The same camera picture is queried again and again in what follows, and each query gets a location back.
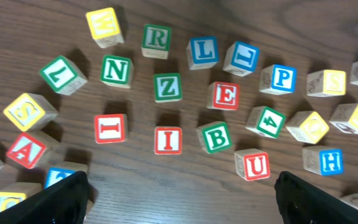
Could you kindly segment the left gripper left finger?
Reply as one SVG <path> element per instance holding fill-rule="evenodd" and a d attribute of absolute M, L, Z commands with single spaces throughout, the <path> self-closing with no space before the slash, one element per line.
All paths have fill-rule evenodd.
<path fill-rule="evenodd" d="M 83 224 L 90 185 L 78 171 L 0 212 L 0 224 Z"/>

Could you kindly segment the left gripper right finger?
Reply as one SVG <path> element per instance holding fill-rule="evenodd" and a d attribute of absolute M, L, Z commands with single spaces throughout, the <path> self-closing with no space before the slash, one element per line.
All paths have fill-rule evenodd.
<path fill-rule="evenodd" d="M 358 210 L 288 171 L 274 189 L 284 224 L 358 224 Z"/>

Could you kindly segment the red E block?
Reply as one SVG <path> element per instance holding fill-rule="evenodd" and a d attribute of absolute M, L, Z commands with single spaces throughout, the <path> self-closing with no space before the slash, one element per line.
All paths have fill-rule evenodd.
<path fill-rule="evenodd" d="M 240 87 L 235 83 L 213 82 L 208 87 L 207 108 L 214 110 L 237 110 Z"/>

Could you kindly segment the green N block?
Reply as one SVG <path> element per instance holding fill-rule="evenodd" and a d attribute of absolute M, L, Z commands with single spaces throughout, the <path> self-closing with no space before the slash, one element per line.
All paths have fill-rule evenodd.
<path fill-rule="evenodd" d="M 100 80 L 109 86 L 130 88 L 134 76 L 134 64 L 126 57 L 105 55 Z"/>

